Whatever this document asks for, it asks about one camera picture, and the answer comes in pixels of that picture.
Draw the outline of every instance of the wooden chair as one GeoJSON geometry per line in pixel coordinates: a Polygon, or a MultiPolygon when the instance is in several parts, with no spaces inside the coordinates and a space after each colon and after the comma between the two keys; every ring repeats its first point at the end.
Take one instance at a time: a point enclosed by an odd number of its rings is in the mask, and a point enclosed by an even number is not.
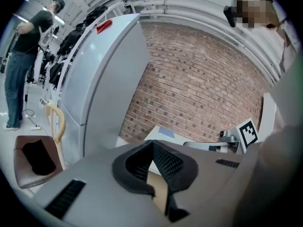
{"type": "Polygon", "coordinates": [[[49,103],[45,106],[45,113],[50,118],[52,136],[21,135],[16,138],[14,170],[17,184],[22,189],[43,184],[66,168],[61,143],[66,127],[63,112],[49,103]],[[59,117],[59,130],[55,135],[54,113],[59,117]],[[52,171],[37,173],[40,169],[52,171]]]}

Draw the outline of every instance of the white ceiling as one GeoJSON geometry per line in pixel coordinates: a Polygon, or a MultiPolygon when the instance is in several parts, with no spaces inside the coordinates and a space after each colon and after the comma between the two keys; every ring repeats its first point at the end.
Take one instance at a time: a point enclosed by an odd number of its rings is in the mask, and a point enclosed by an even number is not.
{"type": "MultiPolygon", "coordinates": [[[[94,4],[101,0],[64,0],[65,8],[58,14],[66,23],[60,25],[58,39],[60,42],[64,37],[75,28],[78,23],[81,23],[87,11],[94,4]]],[[[165,0],[129,0],[132,2],[153,2],[165,0]]],[[[136,6],[136,12],[150,10],[161,11],[168,9],[170,12],[181,13],[181,16],[162,15],[157,16],[145,15],[142,16],[144,21],[162,21],[183,24],[191,27],[207,31],[236,47],[238,50],[245,53],[266,76],[268,81],[277,81],[281,74],[278,69],[278,64],[283,51],[283,42],[274,31],[266,29],[247,30],[241,25],[236,28],[231,28],[223,14],[225,5],[230,5],[231,0],[168,0],[180,2],[185,6],[136,6]]],[[[23,6],[16,13],[29,20],[43,6],[48,6],[52,0],[29,0],[24,2],[23,6]]]]}

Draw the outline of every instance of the sneaker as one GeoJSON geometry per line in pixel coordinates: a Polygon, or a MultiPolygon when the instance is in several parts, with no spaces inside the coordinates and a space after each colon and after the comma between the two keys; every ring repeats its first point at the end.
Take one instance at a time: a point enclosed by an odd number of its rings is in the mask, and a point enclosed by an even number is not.
{"type": "Polygon", "coordinates": [[[4,123],[4,124],[3,124],[3,129],[4,129],[5,131],[16,131],[16,130],[18,130],[19,128],[13,128],[13,127],[10,127],[7,123],[4,123]]]}

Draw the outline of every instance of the white railing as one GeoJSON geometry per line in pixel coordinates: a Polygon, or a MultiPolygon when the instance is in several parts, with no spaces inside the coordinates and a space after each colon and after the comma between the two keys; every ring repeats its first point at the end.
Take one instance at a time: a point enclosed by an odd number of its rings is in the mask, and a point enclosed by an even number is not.
{"type": "Polygon", "coordinates": [[[60,79],[57,85],[57,90],[56,90],[56,96],[55,98],[53,98],[53,101],[55,103],[55,105],[58,105],[58,99],[59,99],[59,94],[60,94],[60,90],[61,90],[61,85],[62,85],[62,81],[64,78],[64,75],[66,73],[67,67],[72,59],[72,57],[74,56],[75,52],[77,51],[79,45],[81,44],[81,42],[86,38],[86,35],[92,30],[95,29],[96,25],[104,18],[105,20],[107,19],[107,15],[109,12],[113,12],[114,15],[120,16],[123,15],[123,13],[121,12],[121,10],[119,9],[118,6],[122,5],[124,2],[118,2],[110,7],[108,7],[108,9],[100,15],[100,17],[98,17],[94,22],[92,22],[85,30],[84,33],[81,35],[81,37],[79,38],[79,40],[77,41],[77,43],[75,44],[75,46],[73,47],[73,49],[71,50],[70,54],[68,55],[67,59],[64,62],[61,74],[60,74],[60,79]]]}

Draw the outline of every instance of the white pipe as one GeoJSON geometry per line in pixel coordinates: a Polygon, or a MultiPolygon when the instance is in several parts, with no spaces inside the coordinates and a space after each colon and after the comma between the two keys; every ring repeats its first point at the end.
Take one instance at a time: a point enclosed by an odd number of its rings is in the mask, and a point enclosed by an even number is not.
{"type": "MultiPolygon", "coordinates": [[[[225,21],[225,16],[223,15],[223,13],[219,13],[218,10],[215,10],[215,9],[209,7],[209,6],[206,6],[206,5],[201,6],[201,5],[196,5],[194,3],[188,3],[188,2],[185,3],[185,2],[173,1],[173,0],[163,0],[163,1],[161,0],[161,1],[153,1],[153,2],[144,2],[144,1],[141,0],[141,1],[133,2],[133,5],[134,6],[140,6],[140,7],[153,6],[153,5],[155,5],[155,6],[176,6],[176,7],[182,7],[182,8],[187,8],[187,9],[193,9],[193,10],[201,11],[201,12],[204,12],[204,13],[209,14],[211,16],[215,16],[218,19],[221,19],[222,21],[225,21]]],[[[209,23],[210,24],[216,24],[217,27],[224,26],[223,23],[221,23],[219,25],[218,22],[214,21],[213,19],[209,20],[209,23]]],[[[230,27],[224,26],[224,28],[222,28],[222,29],[225,30],[225,31],[229,31],[235,37],[241,37],[238,34],[235,34],[234,30],[231,29],[230,27]]],[[[244,28],[238,28],[238,29],[240,31],[242,31],[244,34],[246,34],[247,36],[249,36],[254,43],[259,44],[259,42],[256,41],[256,39],[253,36],[251,36],[251,32],[247,31],[244,28]]],[[[260,47],[260,49],[262,51],[264,51],[264,48],[263,48],[264,46],[259,45],[259,47],[260,47]]],[[[272,53],[266,53],[266,57],[268,57],[268,59],[266,58],[266,61],[269,61],[270,65],[274,65],[275,71],[276,71],[275,74],[277,74],[277,80],[279,80],[280,74],[278,72],[280,70],[279,70],[279,64],[278,64],[278,62],[276,61],[276,59],[275,59],[274,55],[272,55],[272,53]]]]}
{"type": "MultiPolygon", "coordinates": [[[[173,10],[173,9],[157,9],[157,10],[142,10],[140,13],[141,14],[145,14],[145,15],[150,15],[150,14],[164,14],[164,12],[166,14],[171,14],[171,15],[177,15],[177,16],[182,16],[182,17],[189,17],[198,21],[203,21],[207,24],[212,24],[214,25],[214,27],[217,27],[218,30],[221,30],[221,34],[226,34],[224,32],[225,28],[222,28],[222,24],[220,24],[217,21],[211,20],[210,18],[207,18],[205,16],[201,16],[198,14],[194,14],[194,13],[189,13],[189,12],[185,12],[185,11],[179,11],[179,10],[173,10]]],[[[235,37],[240,37],[240,35],[235,35],[234,31],[231,30],[230,28],[228,28],[228,30],[230,31],[230,33],[235,36],[235,37]]],[[[266,59],[266,57],[264,57],[263,54],[259,53],[259,51],[255,48],[254,45],[252,45],[249,41],[246,42],[246,45],[248,45],[254,54],[258,55],[258,57],[260,57],[265,63],[267,69],[271,72],[271,74],[273,75],[275,81],[279,81],[279,76],[277,75],[276,71],[273,70],[273,68],[269,67],[268,65],[270,64],[270,62],[266,59]]]]}
{"type": "MultiPolygon", "coordinates": [[[[215,30],[217,31],[218,33],[220,34],[223,34],[224,36],[226,37],[229,37],[230,39],[232,39],[233,41],[235,41],[236,43],[239,44],[239,41],[235,40],[232,36],[228,35],[228,34],[225,34],[222,30],[208,24],[208,23],[204,23],[204,22],[201,22],[199,20],[195,20],[195,19],[191,19],[191,18],[187,18],[187,17],[183,17],[183,16],[178,16],[178,15],[173,15],[173,14],[156,14],[157,16],[159,17],[172,17],[172,18],[178,18],[178,19],[182,19],[182,20],[187,20],[187,21],[190,21],[190,22],[194,22],[194,23],[198,23],[198,24],[201,24],[205,27],[208,27],[212,30],[215,30]]],[[[264,63],[262,63],[260,61],[260,59],[252,52],[250,51],[247,47],[244,48],[245,51],[247,51],[256,61],[257,63],[259,64],[258,68],[263,72],[264,76],[267,78],[268,82],[270,84],[273,84],[273,82],[276,82],[276,80],[274,79],[274,77],[272,76],[272,74],[270,73],[270,71],[272,70],[271,68],[267,68],[264,65],[264,63]]]]}
{"type": "Polygon", "coordinates": [[[57,85],[57,90],[56,90],[56,98],[53,98],[53,101],[55,103],[55,105],[58,105],[58,99],[59,99],[59,93],[60,93],[60,89],[61,89],[61,84],[63,81],[63,77],[65,75],[65,72],[67,70],[67,66],[71,61],[71,58],[73,57],[73,55],[75,54],[76,50],[78,49],[80,43],[82,42],[82,40],[86,37],[86,35],[88,34],[88,32],[94,28],[94,26],[105,16],[107,16],[107,14],[109,12],[111,12],[112,10],[116,9],[119,5],[124,4],[124,2],[118,2],[110,7],[108,7],[108,9],[101,14],[94,22],[92,22],[88,27],[86,27],[86,29],[84,30],[83,34],[81,35],[81,37],[79,38],[79,40],[76,42],[75,46],[73,47],[73,49],[71,50],[70,54],[68,55],[66,61],[64,62],[61,74],[60,74],[60,78],[59,78],[59,82],[57,85]]]}

